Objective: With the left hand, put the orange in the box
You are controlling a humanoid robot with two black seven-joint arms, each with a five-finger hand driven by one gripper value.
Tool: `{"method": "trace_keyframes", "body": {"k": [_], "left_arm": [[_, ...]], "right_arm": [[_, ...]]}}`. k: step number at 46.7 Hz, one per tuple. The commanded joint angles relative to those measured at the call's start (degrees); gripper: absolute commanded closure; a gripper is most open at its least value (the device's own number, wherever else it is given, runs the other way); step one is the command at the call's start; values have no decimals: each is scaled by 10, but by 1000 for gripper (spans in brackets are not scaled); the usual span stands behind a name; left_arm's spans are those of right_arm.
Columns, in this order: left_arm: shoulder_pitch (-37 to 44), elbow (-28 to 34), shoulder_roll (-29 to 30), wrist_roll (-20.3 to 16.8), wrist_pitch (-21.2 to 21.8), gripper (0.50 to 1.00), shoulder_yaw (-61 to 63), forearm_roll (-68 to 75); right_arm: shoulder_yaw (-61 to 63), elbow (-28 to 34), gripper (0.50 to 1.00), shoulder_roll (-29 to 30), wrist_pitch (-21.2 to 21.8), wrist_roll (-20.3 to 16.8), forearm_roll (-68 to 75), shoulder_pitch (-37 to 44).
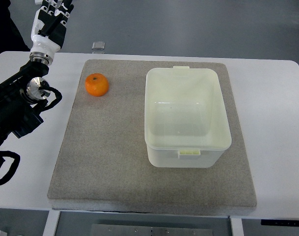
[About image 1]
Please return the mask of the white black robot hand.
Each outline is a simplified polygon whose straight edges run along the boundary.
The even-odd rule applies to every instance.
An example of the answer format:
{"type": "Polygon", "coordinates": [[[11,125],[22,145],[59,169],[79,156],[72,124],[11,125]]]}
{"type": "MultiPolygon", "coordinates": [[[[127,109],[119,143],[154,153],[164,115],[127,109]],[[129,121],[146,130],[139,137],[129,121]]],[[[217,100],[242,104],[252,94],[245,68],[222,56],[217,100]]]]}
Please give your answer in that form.
{"type": "Polygon", "coordinates": [[[74,5],[71,0],[36,0],[35,3],[40,5],[40,9],[36,11],[32,26],[31,52],[53,58],[63,46],[66,24],[74,5]]]}

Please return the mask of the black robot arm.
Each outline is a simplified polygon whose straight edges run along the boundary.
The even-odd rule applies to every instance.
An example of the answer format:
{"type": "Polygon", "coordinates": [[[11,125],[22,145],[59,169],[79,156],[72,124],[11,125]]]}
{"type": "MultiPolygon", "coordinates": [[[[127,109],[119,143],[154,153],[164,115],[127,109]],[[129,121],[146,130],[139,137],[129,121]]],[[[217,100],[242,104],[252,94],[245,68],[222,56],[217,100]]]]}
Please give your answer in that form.
{"type": "MultiPolygon", "coordinates": [[[[17,138],[31,133],[43,123],[40,114],[62,100],[62,94],[43,78],[52,61],[47,54],[32,52],[19,72],[0,84],[0,146],[11,133],[17,138]]],[[[13,162],[0,186],[12,179],[21,159],[15,152],[0,150],[0,169],[7,157],[13,162]]]]}

